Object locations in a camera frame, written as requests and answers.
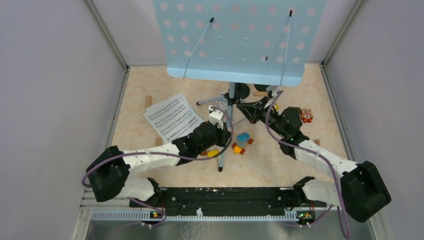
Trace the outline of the light blue music stand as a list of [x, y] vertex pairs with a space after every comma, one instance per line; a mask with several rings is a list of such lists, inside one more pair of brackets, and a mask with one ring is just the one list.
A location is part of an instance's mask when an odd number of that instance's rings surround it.
[[175, 78], [296, 87], [304, 74], [324, 0], [155, 0]]

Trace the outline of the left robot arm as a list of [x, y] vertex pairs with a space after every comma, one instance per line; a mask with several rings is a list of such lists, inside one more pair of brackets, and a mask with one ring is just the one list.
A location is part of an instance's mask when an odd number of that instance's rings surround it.
[[160, 146], [130, 151], [110, 146], [86, 169], [81, 183], [93, 190], [97, 202], [129, 197], [154, 207], [161, 198], [157, 182], [152, 178], [137, 180], [137, 174], [199, 161], [198, 156], [210, 147], [225, 149], [231, 141], [232, 132], [226, 126], [219, 128], [206, 121], [188, 135]]

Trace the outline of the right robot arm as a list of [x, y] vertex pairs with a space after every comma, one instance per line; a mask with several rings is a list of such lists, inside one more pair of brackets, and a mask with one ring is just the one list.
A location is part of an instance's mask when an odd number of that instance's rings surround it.
[[337, 156], [316, 144], [301, 131], [312, 120], [308, 109], [287, 107], [279, 113], [272, 100], [238, 100], [236, 108], [251, 124], [262, 122], [280, 150], [296, 161], [311, 165], [333, 179], [333, 183], [304, 177], [294, 186], [293, 200], [299, 206], [319, 201], [341, 208], [357, 222], [364, 223], [392, 201], [392, 197], [377, 169], [370, 161], [357, 163]]

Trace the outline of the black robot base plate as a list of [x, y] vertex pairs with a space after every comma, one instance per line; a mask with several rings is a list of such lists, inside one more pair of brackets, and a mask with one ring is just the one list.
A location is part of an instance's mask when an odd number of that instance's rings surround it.
[[291, 187], [168, 187], [147, 204], [169, 217], [194, 216], [198, 209], [206, 217], [273, 217], [294, 208], [326, 207], [302, 199]]

